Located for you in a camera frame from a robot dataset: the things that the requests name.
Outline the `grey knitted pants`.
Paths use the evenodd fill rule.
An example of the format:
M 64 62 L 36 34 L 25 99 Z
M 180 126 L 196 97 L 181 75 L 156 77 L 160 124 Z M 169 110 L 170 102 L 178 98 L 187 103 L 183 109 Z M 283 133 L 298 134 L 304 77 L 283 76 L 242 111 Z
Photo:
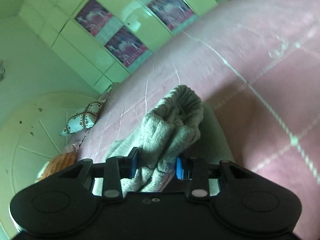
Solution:
M 234 159 L 212 106 L 186 85 L 159 100 L 128 137 L 112 143 L 103 159 L 126 157 L 134 147 L 139 149 L 138 168 L 134 178 L 121 179 L 123 194 L 164 190 L 179 155 L 209 164 Z

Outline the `pink quilted bedspread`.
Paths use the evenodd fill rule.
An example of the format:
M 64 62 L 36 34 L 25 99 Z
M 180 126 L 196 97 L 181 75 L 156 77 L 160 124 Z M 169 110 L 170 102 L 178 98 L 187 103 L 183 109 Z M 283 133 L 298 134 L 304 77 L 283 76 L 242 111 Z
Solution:
M 294 192 L 319 239 L 319 0 L 230 0 L 121 83 L 80 146 L 101 161 L 178 85 L 214 110 L 234 160 Z

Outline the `wall decoration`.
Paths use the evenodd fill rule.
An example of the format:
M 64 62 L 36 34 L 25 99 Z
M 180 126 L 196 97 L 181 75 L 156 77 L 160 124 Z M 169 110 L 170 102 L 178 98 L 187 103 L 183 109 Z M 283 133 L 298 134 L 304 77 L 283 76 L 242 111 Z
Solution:
M 4 61 L 0 60 L 0 81 L 2 81 L 5 77 L 5 67 L 4 67 Z

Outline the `cream round headboard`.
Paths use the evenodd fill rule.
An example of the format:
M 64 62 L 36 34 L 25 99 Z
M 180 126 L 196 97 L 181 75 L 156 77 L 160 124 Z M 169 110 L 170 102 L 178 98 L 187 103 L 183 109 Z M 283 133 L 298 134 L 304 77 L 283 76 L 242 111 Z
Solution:
M 49 93 L 27 100 L 1 128 L 1 226 L 8 238 L 17 230 L 9 215 L 12 197 L 33 184 L 44 164 L 59 155 L 70 137 L 61 136 L 68 119 L 94 99 Z

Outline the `orange patterned pillow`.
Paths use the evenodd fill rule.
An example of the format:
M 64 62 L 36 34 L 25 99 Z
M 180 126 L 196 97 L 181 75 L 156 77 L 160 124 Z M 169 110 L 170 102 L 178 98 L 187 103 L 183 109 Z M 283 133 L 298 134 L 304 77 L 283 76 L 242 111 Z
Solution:
M 36 182 L 41 181 L 71 165 L 77 160 L 77 152 L 63 153 L 48 161 L 37 175 Z

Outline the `white patterned pillow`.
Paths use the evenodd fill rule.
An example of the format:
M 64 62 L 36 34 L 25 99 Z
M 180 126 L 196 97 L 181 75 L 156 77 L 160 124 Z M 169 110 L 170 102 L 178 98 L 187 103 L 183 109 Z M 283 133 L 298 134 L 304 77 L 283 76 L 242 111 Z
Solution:
M 77 110 L 67 121 L 61 133 L 62 136 L 76 134 L 84 129 L 94 126 L 98 114 L 105 104 L 106 100 L 93 101 L 85 107 Z

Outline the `pale green wardrobe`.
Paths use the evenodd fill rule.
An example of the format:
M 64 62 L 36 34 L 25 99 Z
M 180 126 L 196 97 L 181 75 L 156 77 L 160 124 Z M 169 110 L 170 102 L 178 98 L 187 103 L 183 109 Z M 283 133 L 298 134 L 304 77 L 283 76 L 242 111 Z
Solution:
M 223 0 L 25 0 L 20 16 L 97 92 Z

